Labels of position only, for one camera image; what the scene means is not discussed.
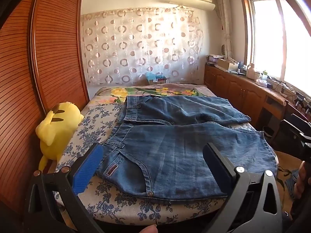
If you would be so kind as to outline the person's right hand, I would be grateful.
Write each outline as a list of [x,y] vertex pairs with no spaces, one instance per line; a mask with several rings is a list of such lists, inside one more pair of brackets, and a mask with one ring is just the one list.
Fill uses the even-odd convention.
[[310,164],[302,161],[299,171],[296,183],[294,185],[294,197],[296,199],[300,199],[306,184],[310,185]]

